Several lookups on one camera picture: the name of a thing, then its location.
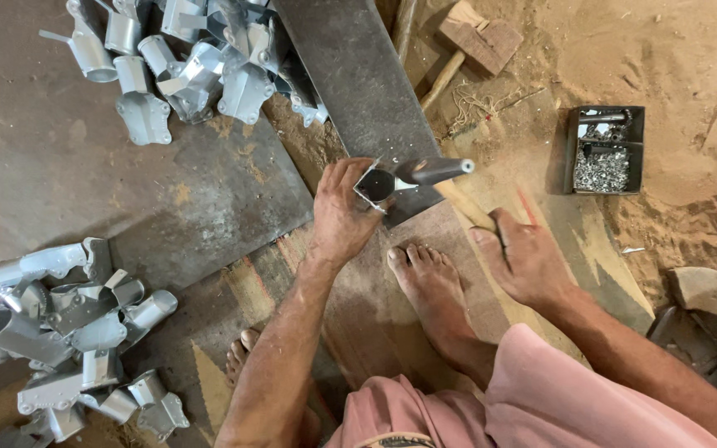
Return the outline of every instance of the bare foot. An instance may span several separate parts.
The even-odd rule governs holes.
[[[485,390],[492,377],[496,346],[485,343],[464,314],[463,290],[449,256],[409,245],[389,249],[387,261],[417,312],[425,335],[442,358]]]
[[[240,374],[248,361],[248,355],[254,350],[256,341],[259,341],[259,331],[247,329],[240,333],[240,339],[231,343],[231,348],[226,354],[226,376],[229,387],[235,387],[240,379]],[[300,446],[317,446],[322,433],[322,423],[311,407],[306,407],[298,429],[298,440]]]

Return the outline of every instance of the stone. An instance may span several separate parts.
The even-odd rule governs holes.
[[[677,302],[684,309],[717,314],[717,271],[683,267],[668,271]]]

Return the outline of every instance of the dirt floor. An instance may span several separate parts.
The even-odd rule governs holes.
[[[471,3],[485,17],[511,22],[524,42],[499,76],[464,64],[429,110],[436,138],[444,144],[480,122],[485,139],[473,143],[476,162],[501,172],[509,168],[496,166],[505,159],[495,144],[505,137],[502,123],[494,113],[474,107],[469,121],[456,125],[459,92],[499,110],[546,88],[563,119],[580,105],[645,106],[643,190],[599,197],[599,206],[621,249],[645,249],[625,257],[655,306],[668,302],[665,270],[684,265],[717,269],[717,2]],[[376,4],[391,29],[397,2]],[[405,63],[419,97],[452,55],[453,47],[436,32],[452,4],[419,2]],[[330,123],[304,129],[299,119],[288,119],[287,111],[283,99],[265,107],[311,188],[324,164],[343,154],[341,145]],[[554,129],[543,131],[550,136]]]

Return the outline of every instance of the hammer handle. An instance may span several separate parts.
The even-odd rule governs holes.
[[[458,68],[461,68],[461,64],[463,64],[465,59],[466,54],[461,50],[457,50],[453,54],[453,57],[447,61],[447,65],[444,66],[441,72],[439,72],[439,76],[436,76],[436,80],[433,81],[433,87],[430,88],[430,92],[419,101],[419,105],[423,111],[428,110],[428,107],[433,104],[444,88],[447,87],[447,84],[453,80],[453,76],[456,76]]]
[[[439,192],[439,195],[442,195],[445,199],[450,201],[453,208],[460,211],[463,216],[466,216],[473,223],[473,225],[490,230],[495,234],[498,233],[497,223],[490,216],[485,214],[483,209],[477,205],[477,202],[461,191],[461,189],[458,188],[452,180],[439,182],[434,185],[433,188]]]

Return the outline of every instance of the pink cloth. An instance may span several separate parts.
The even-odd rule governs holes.
[[[503,336],[484,402],[464,392],[425,395],[402,375],[373,377],[348,395],[326,446],[392,432],[429,435],[436,446],[717,447],[692,420],[593,373],[525,324]]]

